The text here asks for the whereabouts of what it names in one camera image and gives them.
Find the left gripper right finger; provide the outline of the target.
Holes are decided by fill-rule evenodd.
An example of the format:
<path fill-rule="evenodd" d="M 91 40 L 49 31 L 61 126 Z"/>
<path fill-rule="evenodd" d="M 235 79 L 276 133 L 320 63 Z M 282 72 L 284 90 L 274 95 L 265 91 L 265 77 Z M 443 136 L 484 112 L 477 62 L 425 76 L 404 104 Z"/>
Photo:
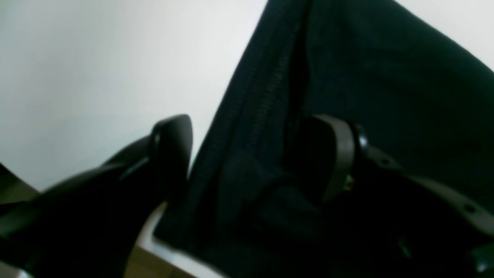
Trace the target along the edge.
<path fill-rule="evenodd" d="M 339 210 L 369 244 L 379 278 L 492 278 L 493 214 L 448 185 L 407 173 L 364 129 L 305 119 L 305 195 Z"/>

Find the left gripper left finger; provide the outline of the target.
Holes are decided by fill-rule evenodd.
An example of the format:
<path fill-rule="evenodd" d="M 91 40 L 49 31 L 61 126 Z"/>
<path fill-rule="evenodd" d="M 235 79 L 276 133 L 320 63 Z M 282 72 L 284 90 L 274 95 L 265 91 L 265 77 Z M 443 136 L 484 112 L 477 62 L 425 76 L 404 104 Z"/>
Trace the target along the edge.
<path fill-rule="evenodd" d="M 35 278 L 122 278 L 141 229 L 186 191 L 193 131 L 188 115 L 102 165 L 1 211 L 1 261 Z"/>

